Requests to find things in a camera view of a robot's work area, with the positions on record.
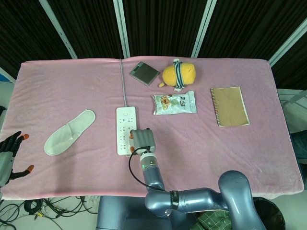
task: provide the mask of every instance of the blue-gray robot arm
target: blue-gray robot arm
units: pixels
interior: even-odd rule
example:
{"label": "blue-gray robot arm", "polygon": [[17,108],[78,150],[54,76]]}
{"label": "blue-gray robot arm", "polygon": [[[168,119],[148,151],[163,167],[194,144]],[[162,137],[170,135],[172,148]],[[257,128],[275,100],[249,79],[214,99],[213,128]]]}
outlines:
{"label": "blue-gray robot arm", "polygon": [[155,143],[152,131],[133,130],[131,134],[135,149],[148,147],[135,153],[141,156],[143,176],[145,183],[149,185],[145,205],[154,214],[167,217],[172,210],[183,213],[228,210],[233,230],[265,230],[256,212],[249,182],[244,174],[238,171],[223,173],[219,178],[221,193],[210,188],[167,192],[154,154]]}

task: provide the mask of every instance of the white power strip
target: white power strip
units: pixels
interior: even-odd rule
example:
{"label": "white power strip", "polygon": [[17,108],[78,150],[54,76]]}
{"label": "white power strip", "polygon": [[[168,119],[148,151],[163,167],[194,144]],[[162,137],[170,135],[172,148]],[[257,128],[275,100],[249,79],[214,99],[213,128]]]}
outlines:
{"label": "white power strip", "polygon": [[117,154],[120,156],[130,156],[130,130],[136,129],[136,114],[134,107],[122,107],[116,109],[116,127]]}

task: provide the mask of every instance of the pink blanket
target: pink blanket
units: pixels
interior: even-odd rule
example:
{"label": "pink blanket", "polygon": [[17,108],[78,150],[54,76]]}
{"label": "pink blanket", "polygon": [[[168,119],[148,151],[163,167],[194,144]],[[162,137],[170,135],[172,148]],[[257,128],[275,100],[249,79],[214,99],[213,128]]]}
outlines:
{"label": "pink blanket", "polygon": [[[195,91],[197,114],[154,116],[151,94],[172,94],[158,88],[161,75],[147,87],[129,75],[143,61],[159,71],[173,57],[123,60],[129,106],[137,110],[138,128],[153,130],[156,155],[167,190],[218,189],[227,170],[243,172],[253,195],[274,198],[303,190],[282,108],[269,64],[257,59],[191,59],[197,77],[182,93]],[[218,127],[210,88],[240,86],[249,126]],[[21,130],[30,138],[21,144],[14,172],[34,164],[32,173],[2,188],[4,199],[52,196],[145,196],[128,170],[128,158],[117,155],[116,108],[123,107],[117,59],[29,61],[22,64],[0,140]],[[95,122],[64,153],[48,156],[44,143],[59,127],[84,109]],[[143,180],[138,157],[135,174]]]}

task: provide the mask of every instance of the plastic package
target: plastic package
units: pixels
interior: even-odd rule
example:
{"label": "plastic package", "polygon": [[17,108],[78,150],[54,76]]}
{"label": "plastic package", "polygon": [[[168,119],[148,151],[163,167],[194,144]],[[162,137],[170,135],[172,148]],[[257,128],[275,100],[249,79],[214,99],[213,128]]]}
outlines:
{"label": "plastic package", "polygon": [[197,112],[194,91],[189,91],[186,94],[153,95],[153,99],[155,103],[154,115],[195,114]]}

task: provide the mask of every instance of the yellow plush toy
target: yellow plush toy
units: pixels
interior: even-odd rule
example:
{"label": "yellow plush toy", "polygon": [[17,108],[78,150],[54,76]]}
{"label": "yellow plush toy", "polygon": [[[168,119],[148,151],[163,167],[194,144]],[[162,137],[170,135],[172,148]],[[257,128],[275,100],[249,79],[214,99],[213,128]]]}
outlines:
{"label": "yellow plush toy", "polygon": [[163,82],[159,87],[165,84],[175,86],[174,91],[181,91],[185,85],[193,84],[196,78],[195,66],[192,63],[182,63],[179,59],[174,59],[174,65],[168,66],[163,71]]}

